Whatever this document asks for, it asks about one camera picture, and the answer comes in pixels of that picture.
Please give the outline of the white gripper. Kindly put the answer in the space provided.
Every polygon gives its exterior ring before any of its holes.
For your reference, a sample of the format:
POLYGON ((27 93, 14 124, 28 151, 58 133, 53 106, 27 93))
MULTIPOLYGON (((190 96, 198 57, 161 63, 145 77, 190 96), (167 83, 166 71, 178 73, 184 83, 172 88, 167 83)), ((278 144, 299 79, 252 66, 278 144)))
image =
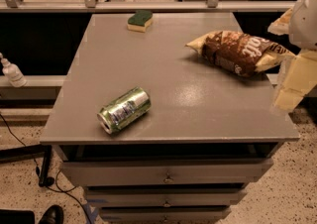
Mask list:
POLYGON ((292 112, 317 85, 317 0, 297 0, 293 9, 272 22, 267 31, 281 36, 301 49, 297 56, 286 58, 277 76, 272 106, 292 112))

